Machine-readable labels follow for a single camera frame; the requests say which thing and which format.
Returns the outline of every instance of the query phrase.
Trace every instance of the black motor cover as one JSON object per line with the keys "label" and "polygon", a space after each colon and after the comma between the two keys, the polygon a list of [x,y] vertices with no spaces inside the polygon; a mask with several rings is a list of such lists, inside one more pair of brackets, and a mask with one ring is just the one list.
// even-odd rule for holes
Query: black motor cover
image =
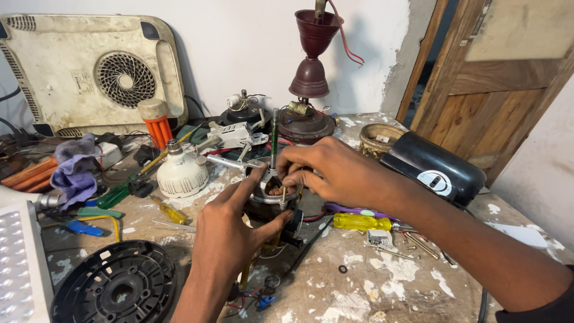
{"label": "black motor cover", "polygon": [[486,182],[480,168],[413,132],[403,134],[379,163],[462,206],[469,205]]}

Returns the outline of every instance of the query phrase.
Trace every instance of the threaded rod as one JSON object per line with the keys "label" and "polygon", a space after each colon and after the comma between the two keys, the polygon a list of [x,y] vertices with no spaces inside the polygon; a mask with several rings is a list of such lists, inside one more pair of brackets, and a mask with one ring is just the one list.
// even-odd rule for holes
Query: threaded rod
{"label": "threaded rod", "polygon": [[273,133],[271,136],[271,166],[272,170],[275,169],[275,164],[277,164],[277,133],[279,128],[279,109],[273,109]]}

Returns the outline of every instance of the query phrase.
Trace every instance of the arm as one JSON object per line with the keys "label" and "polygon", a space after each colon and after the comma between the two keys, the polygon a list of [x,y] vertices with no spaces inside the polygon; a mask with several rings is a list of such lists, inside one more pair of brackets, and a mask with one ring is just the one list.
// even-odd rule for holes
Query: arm
{"label": "arm", "polygon": [[[338,139],[285,148],[277,164],[290,191],[304,184],[326,201],[377,210],[410,224],[456,259],[508,312],[544,306],[572,283],[566,266],[464,214]],[[303,167],[316,169],[322,177]]]}
{"label": "arm", "polygon": [[243,205],[265,170],[253,170],[247,179],[226,188],[198,214],[191,271],[171,322],[215,322],[243,266],[293,217],[292,211],[285,211],[257,229],[241,220]]}

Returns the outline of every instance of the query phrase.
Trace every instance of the rag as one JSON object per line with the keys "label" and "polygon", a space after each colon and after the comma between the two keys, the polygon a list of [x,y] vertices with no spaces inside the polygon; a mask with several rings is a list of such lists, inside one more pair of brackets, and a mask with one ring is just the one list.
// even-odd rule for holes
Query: rag
{"label": "rag", "polygon": [[62,191],[58,200],[61,204],[60,210],[63,211],[76,202],[83,202],[96,192],[97,182],[93,175],[96,169],[94,158],[101,155],[99,153],[75,155],[56,168],[50,177],[50,184]]}
{"label": "rag", "polygon": [[59,144],[56,147],[56,151],[54,151],[54,157],[58,165],[76,155],[92,155],[95,149],[94,141],[94,134],[88,132],[80,140],[68,140]]}

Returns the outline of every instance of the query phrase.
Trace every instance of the wooden door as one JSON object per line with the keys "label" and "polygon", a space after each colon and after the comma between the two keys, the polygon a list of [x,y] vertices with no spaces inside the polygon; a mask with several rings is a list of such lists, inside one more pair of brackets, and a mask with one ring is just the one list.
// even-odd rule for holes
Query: wooden door
{"label": "wooden door", "polygon": [[574,1],[460,0],[410,127],[490,186],[574,72]]}

